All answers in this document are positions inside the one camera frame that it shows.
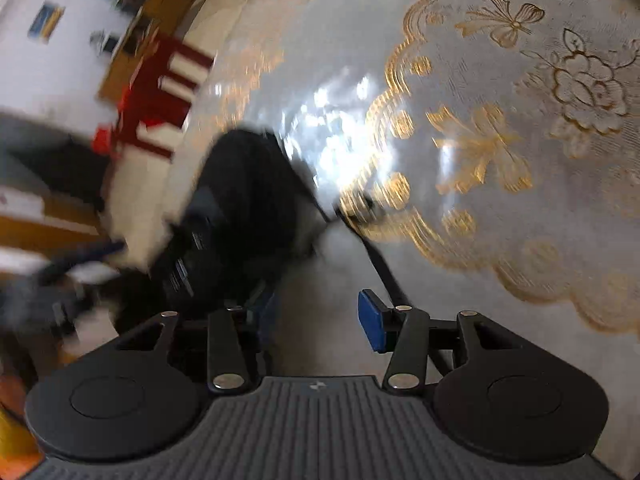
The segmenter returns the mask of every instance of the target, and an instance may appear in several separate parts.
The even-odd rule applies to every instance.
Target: orange object
[[[91,143],[91,149],[99,155],[111,155],[111,134],[113,127],[101,124],[95,131],[94,141]]]
[[[0,457],[11,461],[37,452],[38,446],[26,426],[0,408]]]
[[[35,468],[44,457],[39,453],[7,459],[0,456],[0,478],[18,480]]]

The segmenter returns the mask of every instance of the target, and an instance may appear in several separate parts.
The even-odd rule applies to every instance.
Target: black bag
[[[124,304],[118,332],[163,310],[199,318],[225,300],[242,304],[260,281],[275,283],[292,255],[301,186],[273,134],[220,137],[150,281],[126,272],[105,287]]]

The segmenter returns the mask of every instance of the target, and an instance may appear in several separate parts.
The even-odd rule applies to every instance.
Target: table
[[[367,191],[367,229],[432,317],[478,310],[591,374],[596,456],[640,471],[632,0],[252,0],[194,104],[165,196],[177,212],[220,130],[275,129],[321,203]],[[378,374],[356,294],[384,296],[350,234],[286,276],[276,360]]]
[[[146,0],[113,53],[98,97],[117,105],[157,29],[172,34],[193,0]]]

